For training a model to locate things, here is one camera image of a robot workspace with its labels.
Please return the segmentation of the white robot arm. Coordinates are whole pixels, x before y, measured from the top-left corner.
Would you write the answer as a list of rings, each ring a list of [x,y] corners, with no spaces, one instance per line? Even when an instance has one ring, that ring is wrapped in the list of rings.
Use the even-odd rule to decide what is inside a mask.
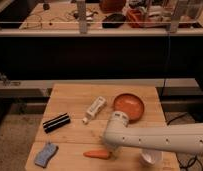
[[[129,128],[129,117],[114,111],[103,133],[111,150],[120,146],[203,156],[203,123]]]

